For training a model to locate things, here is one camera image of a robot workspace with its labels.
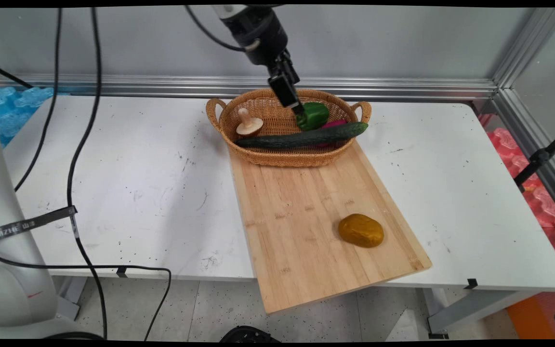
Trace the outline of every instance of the white table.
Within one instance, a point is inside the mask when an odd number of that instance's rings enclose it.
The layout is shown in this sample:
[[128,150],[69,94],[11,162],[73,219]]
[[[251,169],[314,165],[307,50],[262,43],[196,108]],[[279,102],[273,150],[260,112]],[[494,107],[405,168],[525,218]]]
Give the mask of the white table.
[[[17,192],[27,217],[66,205],[70,161],[93,101],[57,98],[42,154]],[[79,232],[94,264],[164,266],[176,279],[255,278],[227,146],[205,105],[102,97],[73,185]],[[44,103],[4,150],[14,184],[33,157],[48,108]],[[434,315],[449,314],[443,327],[460,321],[456,315],[472,318],[555,291],[555,251],[467,105],[372,103],[370,127],[357,140],[433,263],[381,285],[464,288],[476,279],[473,292],[492,292],[491,304],[465,316],[460,305],[451,306],[459,312]],[[84,264],[67,220],[32,232],[47,264]],[[125,275],[165,276],[134,269]],[[465,299],[458,303],[472,305]]]

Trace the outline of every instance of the gray wall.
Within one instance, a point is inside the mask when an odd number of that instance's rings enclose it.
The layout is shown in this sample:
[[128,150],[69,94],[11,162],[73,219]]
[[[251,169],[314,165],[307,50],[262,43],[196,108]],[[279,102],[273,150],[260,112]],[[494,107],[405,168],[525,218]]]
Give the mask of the gray wall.
[[[210,6],[192,7],[234,44]],[[55,9],[0,9],[0,66],[51,73]],[[276,13],[301,77],[491,77],[531,9],[288,5]],[[105,74],[265,76],[218,46],[182,6],[98,11]],[[94,73],[90,11],[64,9],[62,73]]]
[[555,138],[555,31],[513,88],[550,140]]

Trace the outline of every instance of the basket handle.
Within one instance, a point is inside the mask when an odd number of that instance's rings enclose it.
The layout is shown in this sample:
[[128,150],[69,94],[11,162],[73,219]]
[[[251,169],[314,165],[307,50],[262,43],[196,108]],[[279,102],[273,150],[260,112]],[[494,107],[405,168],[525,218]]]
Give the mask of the basket handle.
[[209,121],[211,121],[213,127],[219,132],[222,132],[222,128],[220,128],[220,123],[218,123],[218,119],[215,116],[215,106],[217,104],[222,106],[222,111],[224,110],[224,108],[226,108],[226,103],[224,101],[216,99],[214,97],[213,99],[207,101],[207,117],[209,118]]
[[355,111],[357,107],[361,108],[361,121],[367,124],[368,121],[370,121],[370,116],[372,116],[372,105],[370,105],[367,101],[361,101],[350,106],[353,111]]

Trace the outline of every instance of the red vegetable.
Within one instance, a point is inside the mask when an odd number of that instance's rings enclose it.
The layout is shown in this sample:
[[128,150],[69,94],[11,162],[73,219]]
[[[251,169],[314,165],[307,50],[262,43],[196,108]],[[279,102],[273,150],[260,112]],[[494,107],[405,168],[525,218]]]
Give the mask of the red vegetable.
[[[325,125],[322,126],[322,128],[335,127],[335,125],[342,125],[346,123],[348,122],[345,119],[335,120],[335,121],[331,121],[330,123],[326,123]],[[330,143],[319,143],[317,147],[327,147],[328,145],[330,145]]]

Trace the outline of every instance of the green bell pepper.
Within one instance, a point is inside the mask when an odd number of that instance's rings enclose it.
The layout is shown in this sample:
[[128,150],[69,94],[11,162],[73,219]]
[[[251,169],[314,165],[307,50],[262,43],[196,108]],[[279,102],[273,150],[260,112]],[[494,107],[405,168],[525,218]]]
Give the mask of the green bell pepper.
[[304,132],[318,129],[329,120],[329,109],[323,103],[305,103],[304,110],[295,116],[297,126]]

